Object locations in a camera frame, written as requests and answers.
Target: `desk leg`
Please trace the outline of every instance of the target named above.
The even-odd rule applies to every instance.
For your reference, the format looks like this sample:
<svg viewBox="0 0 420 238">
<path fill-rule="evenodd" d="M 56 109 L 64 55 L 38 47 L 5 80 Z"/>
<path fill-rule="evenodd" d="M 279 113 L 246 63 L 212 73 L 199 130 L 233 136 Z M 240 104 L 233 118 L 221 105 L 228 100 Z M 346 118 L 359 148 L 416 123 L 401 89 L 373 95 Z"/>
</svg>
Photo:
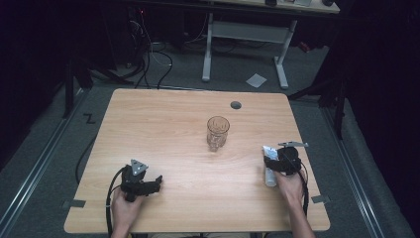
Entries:
<svg viewBox="0 0 420 238">
<path fill-rule="evenodd" d="M 287 53 L 287 49 L 290 45 L 291 38 L 293 37 L 294 29 L 296 28 L 297 21 L 294 20 L 291 22 L 290 27 L 287 31 L 286 39 L 284 41 L 283 47 L 281 49 L 281 54 L 279 57 L 274 58 L 275 68 L 277 69 L 278 80 L 280 81 L 280 87 L 282 89 L 288 88 L 287 78 L 284 73 L 283 61 Z"/>
<path fill-rule="evenodd" d="M 204 56 L 204 66 L 203 66 L 203 81 L 210 80 L 210 70 L 211 70 L 211 40 L 213 35 L 213 13 L 209 13 L 209 24 L 207 29 L 207 48 L 206 55 Z"/>
</svg>

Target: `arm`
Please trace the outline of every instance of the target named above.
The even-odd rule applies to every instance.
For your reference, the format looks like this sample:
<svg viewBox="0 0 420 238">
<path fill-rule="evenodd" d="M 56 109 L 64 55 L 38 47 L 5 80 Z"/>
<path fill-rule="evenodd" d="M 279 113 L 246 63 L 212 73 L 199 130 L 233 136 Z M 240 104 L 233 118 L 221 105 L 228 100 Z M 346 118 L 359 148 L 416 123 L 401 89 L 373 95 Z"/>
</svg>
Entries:
<svg viewBox="0 0 420 238">
<path fill-rule="evenodd" d="M 286 177 L 274 172 L 280 193 L 284 198 L 290 215 L 291 231 L 294 238 L 315 237 L 302 208 L 302 181 L 299 175 Z"/>
<path fill-rule="evenodd" d="M 126 194 L 119 187 L 114 190 L 114 199 L 111 205 L 114 223 L 112 238 L 127 238 L 145 198 L 138 196 L 135 201 L 129 202 L 126 201 L 125 196 Z"/>
</svg>

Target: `glass cup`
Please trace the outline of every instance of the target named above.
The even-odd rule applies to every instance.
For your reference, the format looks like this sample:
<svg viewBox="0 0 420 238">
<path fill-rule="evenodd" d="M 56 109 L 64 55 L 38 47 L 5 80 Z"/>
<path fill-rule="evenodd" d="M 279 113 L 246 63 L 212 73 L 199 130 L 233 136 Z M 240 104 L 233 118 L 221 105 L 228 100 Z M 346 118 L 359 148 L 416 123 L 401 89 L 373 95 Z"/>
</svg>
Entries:
<svg viewBox="0 0 420 238">
<path fill-rule="evenodd" d="M 207 144 L 210 151 L 216 152 L 226 143 L 229 131 L 229 121 L 221 116 L 215 116 L 207 122 Z"/>
</svg>

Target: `handheld controller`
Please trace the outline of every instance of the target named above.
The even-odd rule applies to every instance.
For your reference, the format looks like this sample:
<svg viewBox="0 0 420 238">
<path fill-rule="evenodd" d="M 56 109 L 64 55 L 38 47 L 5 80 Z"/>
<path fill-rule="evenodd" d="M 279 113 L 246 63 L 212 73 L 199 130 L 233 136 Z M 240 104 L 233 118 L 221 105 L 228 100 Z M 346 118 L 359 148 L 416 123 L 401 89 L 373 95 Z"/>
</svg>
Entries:
<svg viewBox="0 0 420 238">
<path fill-rule="evenodd" d="M 121 174 L 121 190 L 127 196 L 126 200 L 133 202 L 136 196 L 159 192 L 162 176 L 159 176 L 155 181 L 143 181 L 148 166 L 136 160 L 131 160 L 131 165 L 126 165 Z"/>
</svg>

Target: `gray carpet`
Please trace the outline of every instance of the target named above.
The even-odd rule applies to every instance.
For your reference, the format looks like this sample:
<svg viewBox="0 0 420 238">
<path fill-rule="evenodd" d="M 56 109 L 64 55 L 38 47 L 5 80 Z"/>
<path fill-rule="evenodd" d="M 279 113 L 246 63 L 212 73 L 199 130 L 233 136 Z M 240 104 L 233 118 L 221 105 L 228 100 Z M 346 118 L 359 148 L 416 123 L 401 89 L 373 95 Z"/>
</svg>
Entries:
<svg viewBox="0 0 420 238">
<path fill-rule="evenodd" d="M 205 90 L 291 94 L 312 83 L 328 51 L 328 49 L 314 50 L 306 54 L 300 49 L 291 48 L 284 62 L 290 87 L 288 90 L 281 90 L 272 59 L 253 54 L 250 47 L 235 47 L 233 51 L 225 54 L 215 53 L 213 55 L 212 79 L 210 82 L 202 82 L 200 79 L 203 64 L 201 46 L 196 44 L 194 47 L 198 49 L 185 48 L 183 51 L 166 46 L 162 52 L 171 56 L 173 68 L 161 85 Z M 270 53 L 270 48 L 273 46 L 263 47 Z M 163 49 L 163 46 L 156 46 L 156 51 L 158 48 Z M 229 48 L 230 46 L 221 46 L 215 51 L 222 52 Z M 155 54 L 155 58 L 151 59 L 148 73 L 150 85 L 157 84 L 168 69 L 168 66 L 163 65 L 168 64 L 165 56 Z M 129 70 L 121 68 L 118 73 L 124 74 L 127 71 Z M 267 79 L 259 88 L 246 84 L 246 80 L 255 73 Z M 71 200 L 74 197 L 77 190 L 75 177 L 77 162 L 86 148 L 89 148 L 89 143 L 100 127 L 113 90 L 120 87 L 129 86 L 119 85 L 110 80 L 95 80 L 93 88 L 75 111 L 74 117 L 52 154 L 51 163 L 8 237 L 106 237 L 105 234 L 74 235 L 65 233 L 63 224 L 68 209 L 63 208 L 62 204 L 65 200 Z M 48 143 L 54 129 L 61 122 L 64 108 L 63 99 L 63 91 L 60 91 L 53 104 L 33 125 L 30 135 L 12 161 L 1 172 L 0 189 L 4 192 L 1 196 L 0 214 L 6 212 L 20 185 Z M 315 99 L 316 97 L 304 97 L 297 101 L 291 101 L 291 106 L 301 136 L 310 145 L 307 148 L 307 153 L 321 193 L 331 198 L 331 201 L 326 203 L 331 228 L 328 231 L 317 232 L 317 236 L 370 237 L 358 202 L 346 177 L 334 134 L 331 133 L 330 125 L 323 116 L 323 109 L 318 108 Z M 87 123 L 87 116 L 84 114 L 91 114 L 91 121 L 94 123 Z M 346 105 L 343 126 L 343 143 L 346 145 L 365 186 L 367 196 L 372 201 L 372 207 L 381 223 L 384 237 L 414 237 L 371 158 L 349 104 Z M 83 172 L 89 151 L 90 149 L 82 158 L 78 170 L 79 176 Z M 270 237 L 291 236 L 288 232 L 280 232 L 272 233 Z"/>
</svg>

